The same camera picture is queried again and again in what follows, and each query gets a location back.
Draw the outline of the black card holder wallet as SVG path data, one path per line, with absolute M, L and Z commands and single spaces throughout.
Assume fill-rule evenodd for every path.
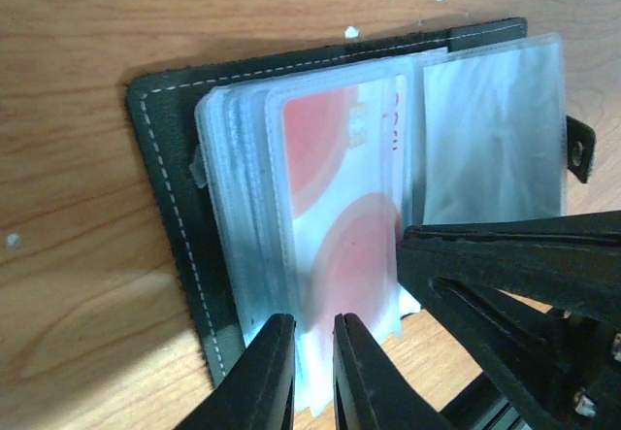
M 242 328 L 209 193 L 191 176 L 198 145 L 194 109 L 214 87 L 268 79 L 392 55 L 446 48 L 466 50 L 526 37 L 524 17 L 432 32 L 168 70 L 127 86 L 133 123 L 152 190 L 167 231 L 213 385 L 220 385 L 245 351 Z

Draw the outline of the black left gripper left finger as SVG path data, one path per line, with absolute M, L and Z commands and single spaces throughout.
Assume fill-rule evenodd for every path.
M 218 388 L 179 429 L 291 429 L 295 394 L 295 320 L 274 314 Z

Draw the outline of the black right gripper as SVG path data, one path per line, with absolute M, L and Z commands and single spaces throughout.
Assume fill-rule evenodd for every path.
M 397 266 L 532 428 L 620 427 L 619 212 L 412 226 Z

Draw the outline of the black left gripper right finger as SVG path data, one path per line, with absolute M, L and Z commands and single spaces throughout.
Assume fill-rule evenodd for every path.
M 410 387 L 356 314 L 333 330 L 338 429 L 449 429 L 450 422 Z

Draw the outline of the red white card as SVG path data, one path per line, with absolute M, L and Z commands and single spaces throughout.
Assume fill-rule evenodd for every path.
M 359 315 L 380 337 L 397 328 L 406 81 L 348 75 L 285 98 L 292 263 L 312 339 L 330 337 L 336 314 Z

